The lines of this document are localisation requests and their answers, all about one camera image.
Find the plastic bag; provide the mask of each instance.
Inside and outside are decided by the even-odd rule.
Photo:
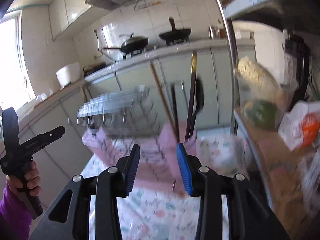
[[[303,203],[310,217],[320,210],[320,148],[316,154],[303,157],[298,164]]]
[[[284,114],[278,134],[285,145],[293,151],[309,146],[316,138],[320,128],[320,103],[297,102],[291,112]]]
[[[281,87],[275,78],[262,65],[242,58],[234,70],[240,88],[248,87],[250,93],[241,102],[244,118],[254,126],[262,129],[276,129],[288,109],[292,95],[298,84],[292,80]]]

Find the white tile wall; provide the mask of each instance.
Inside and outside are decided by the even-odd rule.
[[[105,56],[95,59],[98,55],[97,39],[93,32],[97,29],[104,46],[119,47],[126,38],[119,38],[120,34],[142,35],[149,38],[148,47],[165,46],[158,35],[172,30],[168,21],[173,17],[176,28],[192,29],[190,40],[208,37],[208,27],[217,25],[219,9],[215,0],[143,0],[137,5],[118,8],[105,15],[100,20],[76,35],[73,40],[82,67],[95,62],[110,62]],[[110,50],[114,59],[122,59],[119,50]]]
[[[32,88],[37,95],[59,91],[56,72],[77,62],[72,39],[52,41],[48,7],[24,9],[21,16],[23,56]]]

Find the frying pan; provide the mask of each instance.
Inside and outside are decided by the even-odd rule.
[[[149,39],[143,36],[133,37],[133,33],[130,38],[122,43],[121,47],[103,47],[103,49],[119,49],[125,54],[129,54],[135,50],[143,49],[148,45]]]
[[[191,33],[190,28],[177,30],[173,18],[169,18],[169,22],[171,24],[172,31],[159,34],[159,37],[162,40],[165,40],[167,43],[171,43],[176,40],[185,40],[189,37]]]

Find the chopsticks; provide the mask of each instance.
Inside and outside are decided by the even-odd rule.
[[[157,75],[157,73],[156,73],[155,66],[154,66],[154,64],[153,64],[152,61],[150,62],[150,67],[151,67],[152,74],[153,74],[153,77],[154,77],[155,82],[156,82],[156,86],[157,86],[157,88],[158,88],[159,95],[160,95],[161,100],[162,100],[162,104],[163,104],[163,106],[164,106],[164,111],[165,111],[165,113],[166,113],[166,115],[167,115],[167,118],[168,118],[168,120],[169,120],[169,124],[170,124],[170,126],[171,126],[171,129],[172,129],[172,131],[173,131],[173,133],[174,133],[174,136],[175,136],[177,142],[179,142],[179,141],[178,141],[179,136],[177,136],[177,132],[176,132],[176,130],[175,130],[175,128],[174,128],[173,121],[172,121],[172,118],[171,118],[171,115],[170,115],[170,111],[169,111],[167,102],[165,101],[164,94],[163,94],[163,91],[162,91],[162,88],[161,88],[161,84],[160,84],[160,82],[159,82],[159,78],[158,78],[158,75]]]
[[[192,59],[191,59],[191,86],[190,86],[190,98],[189,98],[185,141],[188,141],[190,138],[191,118],[192,118],[192,114],[193,114],[193,104],[195,101],[196,75],[197,75],[197,52],[193,51],[192,52]]]

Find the green vegetable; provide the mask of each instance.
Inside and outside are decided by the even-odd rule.
[[[244,107],[243,114],[254,126],[262,129],[275,129],[277,111],[276,104],[257,100],[253,103],[248,102]]]

